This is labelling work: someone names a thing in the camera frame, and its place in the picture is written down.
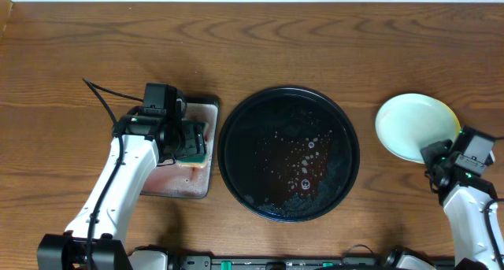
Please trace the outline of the light blue plate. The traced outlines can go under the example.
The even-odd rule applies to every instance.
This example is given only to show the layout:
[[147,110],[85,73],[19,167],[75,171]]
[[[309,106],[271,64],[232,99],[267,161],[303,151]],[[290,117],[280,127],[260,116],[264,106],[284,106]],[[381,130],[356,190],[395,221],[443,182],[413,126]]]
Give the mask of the light blue plate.
[[424,94],[400,94],[378,110],[375,131],[382,145],[396,157],[422,164],[421,149],[457,137],[452,110]]

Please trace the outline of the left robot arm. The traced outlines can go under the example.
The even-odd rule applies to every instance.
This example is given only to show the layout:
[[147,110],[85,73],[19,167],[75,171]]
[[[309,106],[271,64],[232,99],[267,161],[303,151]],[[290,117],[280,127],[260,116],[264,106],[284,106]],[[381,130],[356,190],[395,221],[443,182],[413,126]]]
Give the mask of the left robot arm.
[[178,258],[157,246],[128,254],[130,219],[150,174],[189,168],[209,170],[215,118],[173,122],[127,114],[115,126],[109,157],[98,182],[61,235],[47,234],[37,250],[41,269],[177,269]]

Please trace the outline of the yellow plate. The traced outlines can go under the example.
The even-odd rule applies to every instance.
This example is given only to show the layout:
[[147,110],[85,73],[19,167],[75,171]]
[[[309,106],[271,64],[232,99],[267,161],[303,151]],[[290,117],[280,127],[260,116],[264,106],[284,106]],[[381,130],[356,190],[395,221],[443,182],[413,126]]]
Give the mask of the yellow plate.
[[456,127],[456,132],[457,134],[460,134],[461,133],[461,124],[460,124],[460,121],[457,117],[457,115],[455,113],[452,112],[452,117],[454,119],[454,124],[455,124],[455,127]]

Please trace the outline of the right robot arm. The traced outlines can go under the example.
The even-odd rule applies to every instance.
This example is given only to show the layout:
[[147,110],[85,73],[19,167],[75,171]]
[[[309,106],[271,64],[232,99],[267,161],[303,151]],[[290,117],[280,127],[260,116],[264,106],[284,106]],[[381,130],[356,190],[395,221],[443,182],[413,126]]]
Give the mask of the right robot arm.
[[498,197],[482,178],[493,162],[493,140],[443,140],[421,149],[431,189],[448,217],[455,263],[464,268],[503,268],[503,238],[498,224]]

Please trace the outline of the green yellow sponge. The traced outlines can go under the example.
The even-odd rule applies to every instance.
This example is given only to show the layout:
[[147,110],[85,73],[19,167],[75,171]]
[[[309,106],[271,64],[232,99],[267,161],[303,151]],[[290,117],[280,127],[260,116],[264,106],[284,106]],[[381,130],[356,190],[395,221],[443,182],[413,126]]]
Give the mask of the green yellow sponge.
[[181,142],[175,153],[176,161],[196,168],[203,168],[207,162],[208,124],[183,120],[180,132]]

